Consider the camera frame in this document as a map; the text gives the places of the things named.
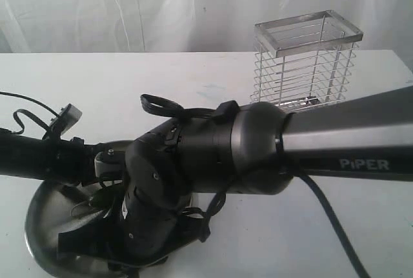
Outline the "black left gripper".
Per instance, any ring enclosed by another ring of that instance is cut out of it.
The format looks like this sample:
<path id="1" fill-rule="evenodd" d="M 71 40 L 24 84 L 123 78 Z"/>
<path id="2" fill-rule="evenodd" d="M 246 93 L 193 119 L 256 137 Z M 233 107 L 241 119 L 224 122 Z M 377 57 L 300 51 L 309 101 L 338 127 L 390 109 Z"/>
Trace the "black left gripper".
<path id="1" fill-rule="evenodd" d="M 45 146 L 45 180 L 68 186 L 87 186 L 97 182 L 94 159 L 98 145 L 85 144 L 78 137 L 71 141 L 47 139 L 42 141 L 42 145 Z"/>

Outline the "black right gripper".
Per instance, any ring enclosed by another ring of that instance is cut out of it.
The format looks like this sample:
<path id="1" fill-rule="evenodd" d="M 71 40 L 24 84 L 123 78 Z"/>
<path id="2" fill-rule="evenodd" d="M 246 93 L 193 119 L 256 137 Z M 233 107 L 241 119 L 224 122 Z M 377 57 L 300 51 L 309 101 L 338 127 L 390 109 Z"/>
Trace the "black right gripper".
<path id="1" fill-rule="evenodd" d="M 128 192 L 118 212 L 58 234 L 58 252 L 103 252 L 110 264 L 144 268 L 165 261 L 194 240 L 194 219 L 187 209 L 192 196 L 182 195 L 166 208 Z"/>

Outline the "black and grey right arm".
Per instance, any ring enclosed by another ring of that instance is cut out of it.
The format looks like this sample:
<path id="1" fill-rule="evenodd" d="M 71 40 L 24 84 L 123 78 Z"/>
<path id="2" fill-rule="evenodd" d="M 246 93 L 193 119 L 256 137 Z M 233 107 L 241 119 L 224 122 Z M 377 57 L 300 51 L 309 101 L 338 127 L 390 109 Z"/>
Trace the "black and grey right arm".
<path id="1" fill-rule="evenodd" d="M 148 94 L 141 106 L 165 122 L 127 146 L 108 215 L 60 233 L 59 255 L 100 259 L 113 270 L 152 266 L 206 241 L 227 194 L 275 195 L 298 177 L 355 272 L 368 276 L 314 176 L 411 181 L 411 87 L 290 113 L 268 102 L 183 108 Z"/>

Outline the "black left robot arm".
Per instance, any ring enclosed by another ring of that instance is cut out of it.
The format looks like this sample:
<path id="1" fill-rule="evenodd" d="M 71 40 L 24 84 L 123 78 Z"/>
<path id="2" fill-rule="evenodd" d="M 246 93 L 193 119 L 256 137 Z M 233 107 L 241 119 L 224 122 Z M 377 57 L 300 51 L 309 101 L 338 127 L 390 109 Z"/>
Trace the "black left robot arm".
<path id="1" fill-rule="evenodd" d="M 82 139 L 35 139 L 1 129 L 1 175 L 86 186 L 98 182 L 95 153 Z"/>

